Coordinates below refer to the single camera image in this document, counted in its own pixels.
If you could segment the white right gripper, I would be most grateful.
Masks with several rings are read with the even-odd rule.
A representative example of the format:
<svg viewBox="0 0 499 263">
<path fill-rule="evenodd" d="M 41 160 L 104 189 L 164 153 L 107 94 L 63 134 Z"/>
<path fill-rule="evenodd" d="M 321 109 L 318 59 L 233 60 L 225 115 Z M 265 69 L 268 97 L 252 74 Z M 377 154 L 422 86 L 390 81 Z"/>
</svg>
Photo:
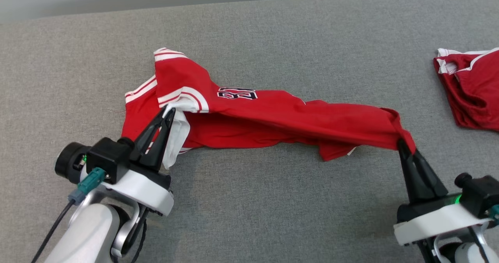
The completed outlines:
<svg viewBox="0 0 499 263">
<path fill-rule="evenodd" d="M 399 245 L 415 245 L 429 239 L 464 240 L 471 236 L 469 228 L 478 233 L 492 228 L 492 219 L 476 217 L 462 206 L 460 194 L 447 196 L 447 188 L 418 150 L 413 154 L 404 140 L 398 140 L 397 146 L 409 203 L 444 197 L 426 204 L 400 206 L 394 225 Z"/>
</svg>

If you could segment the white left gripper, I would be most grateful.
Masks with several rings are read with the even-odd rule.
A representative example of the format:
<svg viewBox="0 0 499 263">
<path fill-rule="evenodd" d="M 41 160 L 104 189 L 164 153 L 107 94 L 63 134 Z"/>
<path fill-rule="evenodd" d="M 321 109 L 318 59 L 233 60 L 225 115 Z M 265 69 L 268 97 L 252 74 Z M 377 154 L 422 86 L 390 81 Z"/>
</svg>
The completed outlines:
<svg viewBox="0 0 499 263">
<path fill-rule="evenodd" d="M 161 215 L 168 216 L 173 208 L 170 192 L 171 176 L 159 172 L 176 110 L 161 108 L 135 140 L 136 165 L 118 165 L 123 174 L 116 183 L 104 181 L 98 190 L 124 201 L 135 201 Z"/>
</svg>

